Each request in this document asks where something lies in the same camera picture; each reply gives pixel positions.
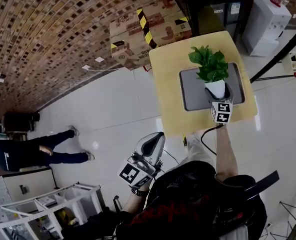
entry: green leaves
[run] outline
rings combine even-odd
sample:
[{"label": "green leaves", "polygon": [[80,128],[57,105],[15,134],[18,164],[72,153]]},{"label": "green leaves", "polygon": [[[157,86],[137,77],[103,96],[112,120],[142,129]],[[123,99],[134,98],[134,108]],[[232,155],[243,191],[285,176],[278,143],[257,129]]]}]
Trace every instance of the green leaves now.
[{"label": "green leaves", "polygon": [[197,75],[205,82],[216,82],[227,78],[228,63],[224,60],[221,51],[215,53],[207,45],[200,48],[191,47],[194,51],[189,53],[189,59],[193,63],[200,64]]}]

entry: brick ceiling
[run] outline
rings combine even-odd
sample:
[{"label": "brick ceiling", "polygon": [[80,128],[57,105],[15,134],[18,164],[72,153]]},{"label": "brick ceiling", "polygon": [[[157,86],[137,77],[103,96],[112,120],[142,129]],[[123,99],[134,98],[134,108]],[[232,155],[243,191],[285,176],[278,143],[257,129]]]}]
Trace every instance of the brick ceiling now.
[{"label": "brick ceiling", "polygon": [[[157,0],[0,0],[0,118],[34,112],[117,65],[111,58],[109,23]],[[101,63],[94,59],[103,57]]]}]

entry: navy shirt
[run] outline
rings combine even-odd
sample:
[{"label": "navy shirt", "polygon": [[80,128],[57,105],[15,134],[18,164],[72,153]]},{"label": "navy shirt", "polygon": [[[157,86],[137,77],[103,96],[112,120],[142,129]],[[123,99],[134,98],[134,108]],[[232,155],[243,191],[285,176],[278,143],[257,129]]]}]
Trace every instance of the navy shirt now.
[{"label": "navy shirt", "polygon": [[21,168],[38,166],[39,145],[30,141],[5,140],[0,142],[0,167],[18,172]]}]

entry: sneaker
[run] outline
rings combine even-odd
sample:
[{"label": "sneaker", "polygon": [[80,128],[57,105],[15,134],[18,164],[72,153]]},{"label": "sneaker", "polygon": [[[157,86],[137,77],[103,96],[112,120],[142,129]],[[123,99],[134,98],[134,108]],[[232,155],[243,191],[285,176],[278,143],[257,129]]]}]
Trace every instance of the sneaker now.
[{"label": "sneaker", "polygon": [[70,125],[69,129],[74,131],[74,136],[79,136],[80,135],[80,132],[73,125]]},{"label": "sneaker", "polygon": [[87,151],[87,150],[82,150],[82,152],[86,153],[88,155],[88,161],[93,161],[94,160],[94,154],[92,154],[91,152]]}]

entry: wristwatch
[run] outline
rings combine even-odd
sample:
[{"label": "wristwatch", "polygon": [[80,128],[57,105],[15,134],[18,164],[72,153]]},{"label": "wristwatch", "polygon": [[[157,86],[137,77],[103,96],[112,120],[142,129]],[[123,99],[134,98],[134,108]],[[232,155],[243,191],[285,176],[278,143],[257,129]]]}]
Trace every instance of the wristwatch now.
[{"label": "wristwatch", "polygon": [[143,197],[143,198],[145,198],[149,194],[149,191],[140,191],[140,190],[133,188],[133,187],[131,188],[131,192],[133,194],[135,194],[136,196]]}]

